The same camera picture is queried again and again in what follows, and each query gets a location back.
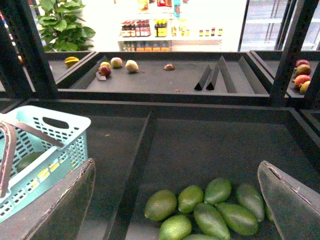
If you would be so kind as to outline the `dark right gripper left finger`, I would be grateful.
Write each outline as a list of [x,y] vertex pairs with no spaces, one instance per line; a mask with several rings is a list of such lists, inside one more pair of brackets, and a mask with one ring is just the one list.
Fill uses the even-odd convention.
[[86,218],[96,180],[89,158],[51,189],[0,224],[2,240],[75,240]]

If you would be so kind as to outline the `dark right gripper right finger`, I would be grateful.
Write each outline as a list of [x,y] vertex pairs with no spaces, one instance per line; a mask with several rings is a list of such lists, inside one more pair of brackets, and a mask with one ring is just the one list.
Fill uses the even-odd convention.
[[257,170],[262,196],[283,240],[320,238],[320,194],[268,161]]

